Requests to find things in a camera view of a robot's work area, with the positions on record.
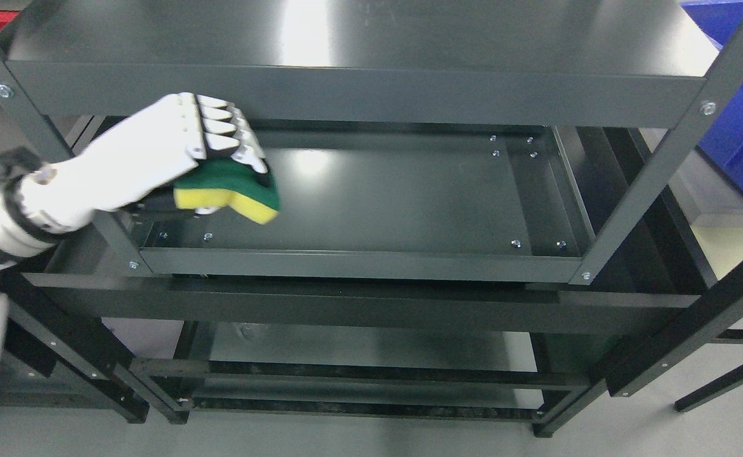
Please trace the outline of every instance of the shelf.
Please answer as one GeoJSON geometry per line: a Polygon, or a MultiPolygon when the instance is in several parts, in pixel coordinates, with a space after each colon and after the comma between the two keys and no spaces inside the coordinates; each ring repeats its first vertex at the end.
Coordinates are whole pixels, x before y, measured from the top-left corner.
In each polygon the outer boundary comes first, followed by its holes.
{"type": "Polygon", "coordinates": [[[156,223],[143,258],[157,273],[572,277],[589,237],[551,128],[536,128],[531,143],[506,128],[376,128],[257,129],[279,216],[264,226],[233,211],[156,223]]]}
{"type": "Polygon", "coordinates": [[[165,93],[251,119],[672,127],[717,55],[672,0],[43,0],[4,32],[48,115],[165,93]]]}

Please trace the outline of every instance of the gray floor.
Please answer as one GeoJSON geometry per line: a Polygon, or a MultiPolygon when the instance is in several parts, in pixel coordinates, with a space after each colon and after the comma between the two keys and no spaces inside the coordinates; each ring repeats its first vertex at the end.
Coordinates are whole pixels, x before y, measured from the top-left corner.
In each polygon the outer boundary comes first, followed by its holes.
{"type": "Polygon", "coordinates": [[[631,399],[600,397],[552,439],[513,423],[195,413],[127,425],[105,411],[1,408],[0,456],[743,455],[743,387],[687,414],[671,407],[740,362],[743,347],[704,347],[631,399]]]}

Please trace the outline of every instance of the screw head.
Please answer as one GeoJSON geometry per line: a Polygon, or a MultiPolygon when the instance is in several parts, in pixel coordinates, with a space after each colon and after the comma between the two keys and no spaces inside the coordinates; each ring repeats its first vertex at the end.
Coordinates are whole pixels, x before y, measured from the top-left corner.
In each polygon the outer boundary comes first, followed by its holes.
{"type": "Polygon", "coordinates": [[[13,96],[13,89],[7,87],[5,84],[0,84],[0,96],[2,98],[11,98],[13,96]]]}
{"type": "Polygon", "coordinates": [[[716,102],[704,102],[699,108],[699,112],[702,116],[712,116],[716,113],[717,109],[718,105],[716,105],[716,102]]]}

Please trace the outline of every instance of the sponge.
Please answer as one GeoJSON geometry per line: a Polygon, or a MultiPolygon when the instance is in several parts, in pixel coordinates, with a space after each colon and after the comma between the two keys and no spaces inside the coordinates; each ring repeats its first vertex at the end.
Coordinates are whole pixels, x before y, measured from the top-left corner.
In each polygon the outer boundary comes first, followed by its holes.
{"type": "Polygon", "coordinates": [[[201,160],[191,173],[174,182],[174,203],[180,209],[229,206],[262,225],[281,209],[272,173],[256,173],[232,159],[201,160]]]}

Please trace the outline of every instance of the robotic hand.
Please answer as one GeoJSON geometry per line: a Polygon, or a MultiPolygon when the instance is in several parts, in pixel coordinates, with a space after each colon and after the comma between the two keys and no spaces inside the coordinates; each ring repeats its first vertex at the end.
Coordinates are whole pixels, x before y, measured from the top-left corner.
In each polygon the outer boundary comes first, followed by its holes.
{"type": "MultiPolygon", "coordinates": [[[[44,164],[25,150],[4,154],[0,160],[8,174],[14,165],[26,165],[31,173],[8,176],[0,184],[0,270],[54,246],[63,235],[87,225],[93,212],[138,202],[180,177],[191,176],[183,187],[198,191],[194,187],[202,185],[194,170],[215,162],[208,159],[224,159],[218,170],[247,173],[263,183],[258,187],[270,188],[264,153],[241,111],[230,102],[192,93],[164,96],[99,136],[74,159],[44,164]]],[[[196,209],[207,214],[226,204],[218,199],[196,209]]],[[[259,222],[272,216],[262,214],[259,222]]],[[[8,298],[0,293],[0,353],[6,316],[8,298]]]]}

